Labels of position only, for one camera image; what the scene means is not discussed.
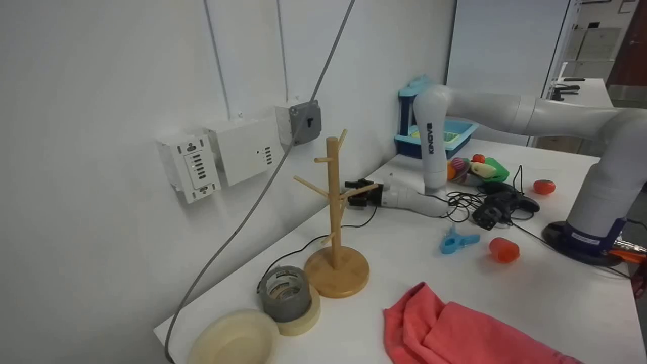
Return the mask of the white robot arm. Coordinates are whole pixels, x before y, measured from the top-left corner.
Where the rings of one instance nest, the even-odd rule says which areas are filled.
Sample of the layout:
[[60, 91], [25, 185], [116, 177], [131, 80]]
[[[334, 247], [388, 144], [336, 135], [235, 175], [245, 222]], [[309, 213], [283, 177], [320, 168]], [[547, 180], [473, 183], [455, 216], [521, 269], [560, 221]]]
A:
[[444, 123], [449, 117], [518, 135], [571, 135], [598, 139], [604, 152], [586, 171], [566, 221], [549, 222], [543, 238], [562, 254], [606, 265], [627, 215], [647, 183], [647, 112], [586, 107], [529, 95], [476, 93], [433, 84], [413, 101], [420, 135], [420, 191], [388, 191], [414, 213], [441, 213], [447, 183]]

